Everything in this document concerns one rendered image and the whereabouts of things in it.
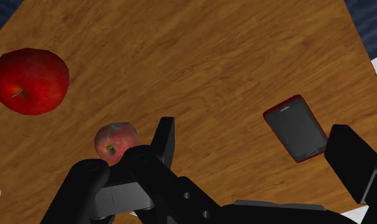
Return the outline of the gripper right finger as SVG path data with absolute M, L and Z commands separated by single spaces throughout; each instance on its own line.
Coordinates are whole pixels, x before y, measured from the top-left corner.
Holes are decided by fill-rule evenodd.
M 377 152 L 350 126 L 334 124 L 324 156 L 352 199 L 368 206 L 361 224 L 377 224 Z

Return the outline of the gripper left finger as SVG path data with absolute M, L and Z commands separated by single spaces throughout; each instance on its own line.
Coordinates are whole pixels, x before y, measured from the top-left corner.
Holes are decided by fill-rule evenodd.
M 171 170 L 175 122 L 160 119 L 152 143 L 127 150 L 115 165 L 74 164 L 40 224 L 113 224 L 135 211 L 142 224 L 221 224 L 221 207 Z

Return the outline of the small pale red apple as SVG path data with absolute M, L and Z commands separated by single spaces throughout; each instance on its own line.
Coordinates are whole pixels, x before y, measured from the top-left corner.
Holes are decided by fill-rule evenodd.
M 113 165 L 137 144 L 137 131 L 128 122 L 110 123 L 98 130 L 94 144 L 99 157 Z

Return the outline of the red-edged black phone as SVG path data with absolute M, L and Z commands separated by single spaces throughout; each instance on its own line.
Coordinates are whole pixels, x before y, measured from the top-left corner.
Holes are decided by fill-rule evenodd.
M 327 135 L 301 95 L 266 110 L 263 118 L 295 162 L 325 152 Z

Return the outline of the large dark red apple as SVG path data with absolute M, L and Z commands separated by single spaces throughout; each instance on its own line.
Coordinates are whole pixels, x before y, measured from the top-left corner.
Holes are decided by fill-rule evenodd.
M 58 107 L 69 88 L 66 63 L 49 50 L 23 48 L 0 56 L 0 102 L 23 115 Z

